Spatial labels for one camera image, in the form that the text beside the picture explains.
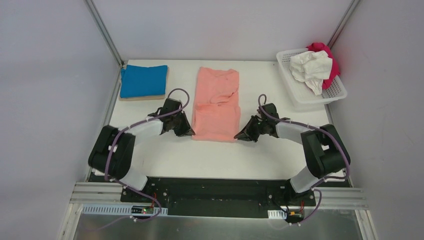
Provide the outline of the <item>salmon pink t shirt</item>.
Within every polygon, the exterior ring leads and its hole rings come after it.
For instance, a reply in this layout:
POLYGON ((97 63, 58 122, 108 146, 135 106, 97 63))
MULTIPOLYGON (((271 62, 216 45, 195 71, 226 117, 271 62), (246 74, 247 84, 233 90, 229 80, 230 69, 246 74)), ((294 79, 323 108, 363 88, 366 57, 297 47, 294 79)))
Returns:
POLYGON ((233 143, 239 132, 240 74, 234 69, 200 67, 192 110, 195 141, 233 143))

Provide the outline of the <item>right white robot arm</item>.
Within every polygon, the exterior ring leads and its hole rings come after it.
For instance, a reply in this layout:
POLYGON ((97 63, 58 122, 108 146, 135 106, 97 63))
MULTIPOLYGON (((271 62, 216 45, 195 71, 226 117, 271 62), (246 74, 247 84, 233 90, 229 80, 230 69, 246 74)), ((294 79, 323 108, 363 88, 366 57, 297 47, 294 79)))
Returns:
POLYGON ((308 194, 328 177, 350 165, 350 157, 332 124, 320 127, 280 118, 273 103, 260 105, 236 140, 257 142, 261 135, 289 140, 302 146, 306 166, 287 180, 282 192, 283 202, 289 203, 308 194))

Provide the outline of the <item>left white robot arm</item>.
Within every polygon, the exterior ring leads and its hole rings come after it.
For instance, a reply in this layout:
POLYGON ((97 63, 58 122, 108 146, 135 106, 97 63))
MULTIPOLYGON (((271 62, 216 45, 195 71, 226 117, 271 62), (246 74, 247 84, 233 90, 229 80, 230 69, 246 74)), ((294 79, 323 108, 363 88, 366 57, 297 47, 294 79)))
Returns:
POLYGON ((142 190, 148 177, 132 166, 135 146, 173 131, 178 137, 193 136, 183 104, 166 98, 162 107, 144 120, 127 127, 104 126, 88 157, 88 165, 109 180, 117 180, 137 191, 142 190))

